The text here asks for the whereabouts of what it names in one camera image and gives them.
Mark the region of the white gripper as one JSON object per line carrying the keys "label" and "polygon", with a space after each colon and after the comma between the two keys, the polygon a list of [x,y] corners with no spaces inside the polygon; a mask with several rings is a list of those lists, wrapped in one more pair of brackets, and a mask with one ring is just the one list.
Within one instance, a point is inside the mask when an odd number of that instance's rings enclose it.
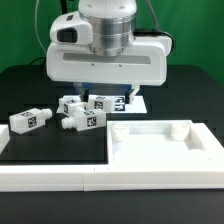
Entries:
{"label": "white gripper", "polygon": [[161,34],[133,33],[131,20],[88,17],[74,12],[58,17],[50,29],[47,75],[74,82],[83,102],[82,83],[129,84],[125,101],[131,104],[140,85],[162,85],[173,40]]}

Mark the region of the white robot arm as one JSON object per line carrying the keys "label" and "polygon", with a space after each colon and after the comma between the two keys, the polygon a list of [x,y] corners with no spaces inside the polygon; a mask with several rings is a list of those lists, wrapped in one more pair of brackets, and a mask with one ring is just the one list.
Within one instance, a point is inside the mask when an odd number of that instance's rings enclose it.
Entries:
{"label": "white robot arm", "polygon": [[134,26],[136,0],[80,0],[78,10],[59,16],[50,29],[46,70],[53,81],[125,84],[132,102],[142,85],[166,81],[173,37]]}

